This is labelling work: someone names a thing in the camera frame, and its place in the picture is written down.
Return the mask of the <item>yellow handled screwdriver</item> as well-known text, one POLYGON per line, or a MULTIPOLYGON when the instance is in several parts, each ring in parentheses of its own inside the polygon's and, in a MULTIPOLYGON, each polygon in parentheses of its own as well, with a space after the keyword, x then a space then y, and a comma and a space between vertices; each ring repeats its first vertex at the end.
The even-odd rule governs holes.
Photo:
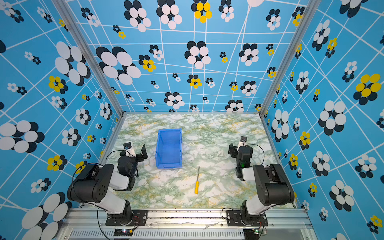
POLYGON ((195 184, 195 194, 197 195, 199 193, 199 176, 200 176, 200 167, 198 167, 198 173, 197 173, 197 180, 195 184))

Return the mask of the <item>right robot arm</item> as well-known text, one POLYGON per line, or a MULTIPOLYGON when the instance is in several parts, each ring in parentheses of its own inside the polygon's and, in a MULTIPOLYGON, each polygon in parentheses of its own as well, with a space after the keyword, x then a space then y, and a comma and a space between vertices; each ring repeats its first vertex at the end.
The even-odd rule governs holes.
POLYGON ((236 176, 241 181, 253 182, 257 195, 244 201, 240 214, 242 224, 252 226, 265 222, 265 212, 275 206, 291 204, 295 200, 294 190, 280 164, 251 165, 253 148, 245 142, 239 146, 229 145, 228 154, 236 160, 236 176))

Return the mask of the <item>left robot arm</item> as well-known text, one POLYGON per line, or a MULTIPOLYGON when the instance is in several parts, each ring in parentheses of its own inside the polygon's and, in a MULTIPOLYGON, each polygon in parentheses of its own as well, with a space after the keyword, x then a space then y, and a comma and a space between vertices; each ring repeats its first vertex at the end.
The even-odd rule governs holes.
POLYGON ((86 164, 73 178, 67 197, 78 203, 95 205, 107 214, 107 226, 144 226, 147 210, 132 210, 128 200, 123 200, 113 191, 131 191, 139 177, 138 163, 148 158, 146 147, 135 153, 131 143, 124 143, 118 165, 86 164))

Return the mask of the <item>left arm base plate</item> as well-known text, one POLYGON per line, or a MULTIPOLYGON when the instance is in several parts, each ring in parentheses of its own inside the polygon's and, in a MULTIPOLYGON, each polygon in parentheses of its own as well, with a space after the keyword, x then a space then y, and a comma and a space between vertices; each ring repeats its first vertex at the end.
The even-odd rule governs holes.
POLYGON ((145 226, 147 218, 148 210, 131 210, 118 215, 107 214, 106 226, 145 226))

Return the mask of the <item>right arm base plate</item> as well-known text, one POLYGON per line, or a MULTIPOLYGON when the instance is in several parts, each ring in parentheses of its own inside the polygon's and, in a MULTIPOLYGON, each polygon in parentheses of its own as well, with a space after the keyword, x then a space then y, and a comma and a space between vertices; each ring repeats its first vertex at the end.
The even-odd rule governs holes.
POLYGON ((268 220, 265 213, 261 215, 249 215, 241 210, 226 210, 223 215, 229 227, 267 227, 268 220))

